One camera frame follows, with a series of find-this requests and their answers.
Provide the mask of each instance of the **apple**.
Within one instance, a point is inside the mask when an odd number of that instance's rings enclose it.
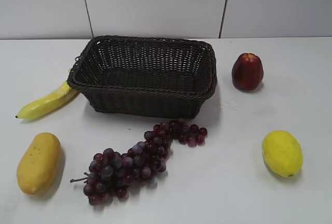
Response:
[[[234,87],[240,90],[254,90],[263,80],[261,60],[252,53],[241,54],[232,69]]]

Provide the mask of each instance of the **wicker basket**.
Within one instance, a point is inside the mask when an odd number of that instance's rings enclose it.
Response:
[[[203,41],[99,36],[67,82],[98,112],[191,119],[215,91],[216,59]]]

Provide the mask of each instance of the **yellow lemon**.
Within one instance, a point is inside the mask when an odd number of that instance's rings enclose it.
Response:
[[[302,168],[303,155],[299,142],[287,131],[273,131],[263,140],[265,163],[283,177],[296,175]]]

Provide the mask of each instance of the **white table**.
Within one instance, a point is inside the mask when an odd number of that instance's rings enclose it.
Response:
[[[82,193],[96,152],[125,152],[160,119],[96,113],[83,95],[34,122],[18,110],[57,88],[87,40],[2,40],[0,223],[332,223],[332,38],[209,39],[218,87],[195,123],[208,128],[203,147],[177,142],[168,176],[125,202],[94,209]],[[264,86],[243,93],[231,82],[239,54],[259,55]],[[285,129],[302,145],[299,176],[280,179],[266,169],[262,139]],[[41,198],[24,195],[17,165],[39,132],[52,132],[65,153],[60,176]]]

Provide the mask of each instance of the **yellow banana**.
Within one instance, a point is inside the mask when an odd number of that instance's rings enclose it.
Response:
[[[68,86],[67,81],[47,96],[24,106],[16,115],[18,119],[35,119],[59,108],[76,95],[77,91]]]

